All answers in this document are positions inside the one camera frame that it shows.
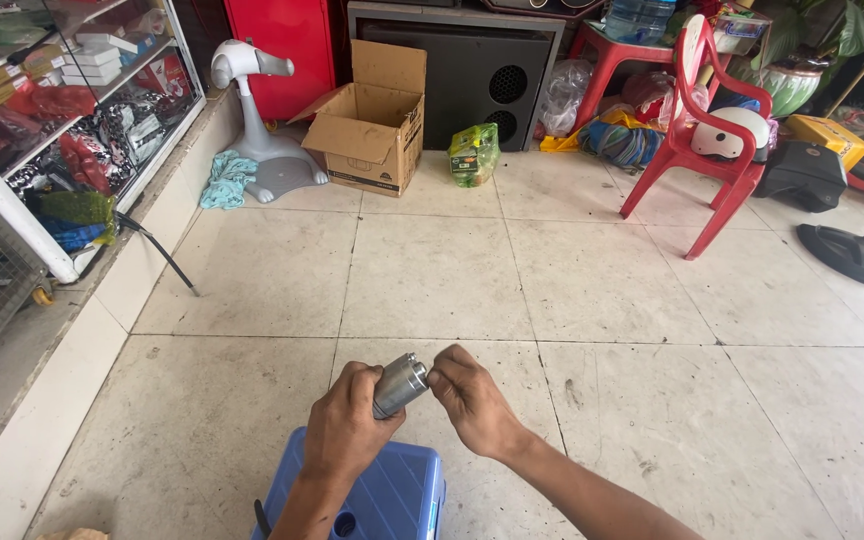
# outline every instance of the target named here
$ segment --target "hand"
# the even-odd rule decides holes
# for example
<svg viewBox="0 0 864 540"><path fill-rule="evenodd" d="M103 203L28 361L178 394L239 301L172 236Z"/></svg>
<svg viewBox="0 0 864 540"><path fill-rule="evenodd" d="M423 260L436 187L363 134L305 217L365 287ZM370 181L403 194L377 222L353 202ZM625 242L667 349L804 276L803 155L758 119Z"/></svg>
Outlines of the hand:
<svg viewBox="0 0 864 540"><path fill-rule="evenodd" d="M332 387L312 405L305 433L306 478L352 488L355 479L405 422L405 409L384 420L372 403L382 366L348 362Z"/></svg>
<svg viewBox="0 0 864 540"><path fill-rule="evenodd" d="M489 371L459 345L436 355L428 382L462 444L475 454L508 463L534 441Z"/></svg>

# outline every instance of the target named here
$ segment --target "forearm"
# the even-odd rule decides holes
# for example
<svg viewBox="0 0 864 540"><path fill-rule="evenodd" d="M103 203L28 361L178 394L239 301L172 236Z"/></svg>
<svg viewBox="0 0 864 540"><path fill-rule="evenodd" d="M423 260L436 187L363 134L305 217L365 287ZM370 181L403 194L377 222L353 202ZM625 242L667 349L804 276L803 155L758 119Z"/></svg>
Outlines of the forearm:
<svg viewBox="0 0 864 540"><path fill-rule="evenodd" d="M578 465L542 437L522 436L522 451L502 460L592 540L701 540L648 500Z"/></svg>
<svg viewBox="0 0 864 540"><path fill-rule="evenodd" d="M300 472L269 540L325 540L352 485Z"/></svg>

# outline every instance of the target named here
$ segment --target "light blue cloth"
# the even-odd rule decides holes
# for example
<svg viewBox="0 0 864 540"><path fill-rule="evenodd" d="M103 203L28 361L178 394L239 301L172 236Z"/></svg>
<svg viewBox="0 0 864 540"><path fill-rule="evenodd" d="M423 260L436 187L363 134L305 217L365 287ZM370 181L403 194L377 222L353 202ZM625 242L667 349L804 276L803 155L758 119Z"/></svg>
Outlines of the light blue cloth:
<svg viewBox="0 0 864 540"><path fill-rule="evenodd" d="M246 203L242 193L246 184L256 181L258 161L249 157L239 157L234 150L216 153L212 159L212 176L208 177L208 187L201 192L198 205L204 209L216 207L230 211Z"/></svg>

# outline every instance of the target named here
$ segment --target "speaker grille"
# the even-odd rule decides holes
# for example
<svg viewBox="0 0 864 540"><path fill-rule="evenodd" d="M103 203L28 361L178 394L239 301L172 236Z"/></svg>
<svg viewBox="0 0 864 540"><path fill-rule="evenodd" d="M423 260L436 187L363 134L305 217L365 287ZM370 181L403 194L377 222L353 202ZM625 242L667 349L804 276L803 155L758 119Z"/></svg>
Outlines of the speaker grille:
<svg viewBox="0 0 864 540"><path fill-rule="evenodd" d="M516 134L516 129L519 129L519 122L516 121L516 116L508 110L497 110L486 116L486 124L498 124L498 141L499 143L509 141Z"/></svg>
<svg viewBox="0 0 864 540"><path fill-rule="evenodd" d="M495 70L488 82L488 96L495 103L509 105L522 97L529 86L525 70L517 65L504 65Z"/></svg>

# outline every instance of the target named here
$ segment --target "white helmet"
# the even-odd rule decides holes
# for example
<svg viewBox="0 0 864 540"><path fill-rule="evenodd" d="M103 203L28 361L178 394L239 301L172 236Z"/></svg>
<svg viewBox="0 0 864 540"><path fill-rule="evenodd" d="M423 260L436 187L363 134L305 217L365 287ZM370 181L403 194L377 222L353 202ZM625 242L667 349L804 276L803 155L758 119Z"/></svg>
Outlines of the white helmet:
<svg viewBox="0 0 864 540"><path fill-rule="evenodd" d="M757 112L740 106L724 106L709 114L749 130L755 138L755 153L751 160L757 164L765 163L766 146L769 143L769 124L764 118ZM734 160L742 152L742 139L737 134L709 124L699 124L692 135L692 151L703 156Z"/></svg>

